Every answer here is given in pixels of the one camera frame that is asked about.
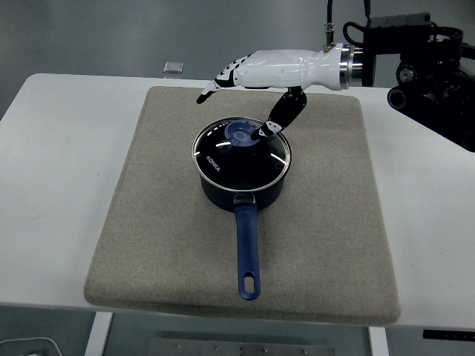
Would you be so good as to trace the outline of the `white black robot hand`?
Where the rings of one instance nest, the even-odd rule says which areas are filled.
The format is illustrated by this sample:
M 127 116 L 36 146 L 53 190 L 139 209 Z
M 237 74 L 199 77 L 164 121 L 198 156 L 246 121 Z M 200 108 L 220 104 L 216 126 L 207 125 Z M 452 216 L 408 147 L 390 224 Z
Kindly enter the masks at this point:
M 330 90 L 348 88 L 347 74 L 340 65 L 341 47 L 329 52 L 311 50 L 259 50 L 234 60 L 198 96 L 204 103 L 221 88 L 285 88 L 268 119 L 250 136 L 252 141 L 277 134 L 292 123 L 307 105 L 304 92 L 311 85 Z

